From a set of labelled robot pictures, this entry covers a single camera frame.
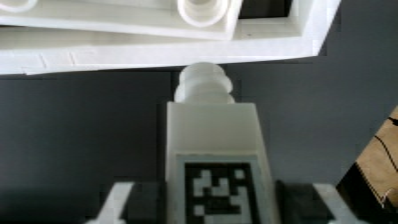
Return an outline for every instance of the white 3d-printed part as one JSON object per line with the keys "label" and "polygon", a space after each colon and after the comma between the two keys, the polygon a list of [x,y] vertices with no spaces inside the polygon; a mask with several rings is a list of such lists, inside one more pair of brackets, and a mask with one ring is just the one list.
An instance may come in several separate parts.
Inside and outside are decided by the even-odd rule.
{"label": "white 3d-printed part", "polygon": [[124,224],[124,220],[120,219],[120,213],[127,201],[131,188],[132,182],[113,184],[97,218],[90,220],[84,224]]}
{"label": "white 3d-printed part", "polygon": [[180,7],[175,1],[37,0],[19,13],[0,10],[0,21],[3,25],[230,40],[241,0],[204,0],[205,4],[179,0]]}
{"label": "white 3d-printed part", "polygon": [[339,1],[292,0],[287,18],[237,20],[230,41],[1,28],[0,74],[184,66],[204,61],[239,63],[315,56]]}
{"label": "white 3d-printed part", "polygon": [[[168,224],[186,224],[196,216],[202,224],[230,223],[230,220],[244,224],[278,223],[255,106],[212,100],[212,93],[227,94],[230,89],[230,81],[216,65],[196,63],[184,68],[177,102],[166,105]],[[205,93],[207,97],[191,100],[191,95]],[[214,205],[216,200],[227,200],[239,211],[223,212]]]}
{"label": "white 3d-printed part", "polygon": [[19,13],[35,6],[37,0],[0,0],[0,10]]}

